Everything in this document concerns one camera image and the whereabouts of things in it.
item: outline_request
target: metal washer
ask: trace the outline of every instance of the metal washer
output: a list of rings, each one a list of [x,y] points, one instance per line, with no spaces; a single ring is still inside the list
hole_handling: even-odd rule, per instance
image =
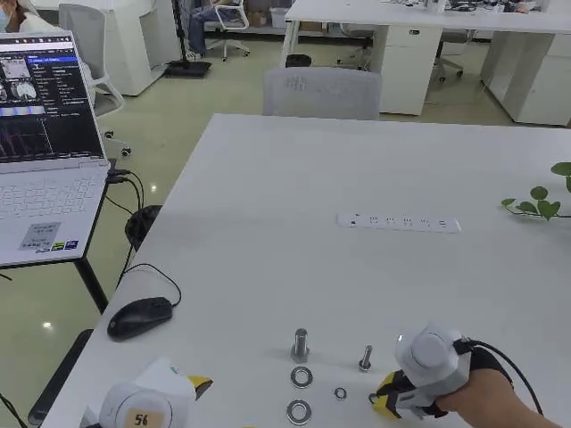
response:
[[[303,410],[305,410],[305,414],[300,419],[294,416],[294,409],[296,407],[301,407]],[[289,422],[292,424],[298,426],[305,425],[311,419],[311,407],[306,401],[303,401],[302,399],[296,399],[289,403],[289,406],[287,406],[286,414],[287,419],[289,419]]]
[[[335,388],[335,390],[333,391],[333,395],[335,395],[336,399],[343,401],[344,399],[347,398],[347,390],[340,386],[338,388]]]
[[[300,382],[297,380],[297,375],[299,373],[305,373],[307,375],[307,381],[305,382]],[[307,367],[304,366],[298,366],[296,367],[294,370],[292,370],[292,373],[290,374],[290,379],[292,380],[292,383],[294,384],[295,388],[307,388],[308,386],[310,386],[313,383],[313,373],[311,372],[311,370]]]

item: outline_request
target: graph on screen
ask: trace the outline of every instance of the graph on screen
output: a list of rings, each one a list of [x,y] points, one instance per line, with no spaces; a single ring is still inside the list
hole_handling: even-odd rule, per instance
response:
[[[0,121],[0,158],[53,154],[42,120]]]

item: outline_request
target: tripod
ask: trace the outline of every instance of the tripod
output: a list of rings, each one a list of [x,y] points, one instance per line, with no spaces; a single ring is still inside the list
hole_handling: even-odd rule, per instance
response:
[[[172,0],[172,12],[177,24],[177,37],[180,43],[181,60],[173,61],[164,72],[168,78],[203,78],[211,67],[210,62],[192,61],[186,58],[185,31],[182,28],[180,0]]]

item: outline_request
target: power strip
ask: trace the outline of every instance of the power strip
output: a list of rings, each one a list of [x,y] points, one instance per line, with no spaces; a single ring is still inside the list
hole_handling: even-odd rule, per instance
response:
[[[399,216],[384,214],[337,214],[337,225],[341,227],[365,227],[367,229],[406,230],[412,232],[433,232],[457,234],[462,231],[455,218]]]

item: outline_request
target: face mask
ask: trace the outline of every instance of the face mask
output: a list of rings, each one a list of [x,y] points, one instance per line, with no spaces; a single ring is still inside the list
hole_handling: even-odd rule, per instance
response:
[[[8,22],[10,22],[10,15],[4,12],[4,9],[0,7],[0,33],[7,33]]]

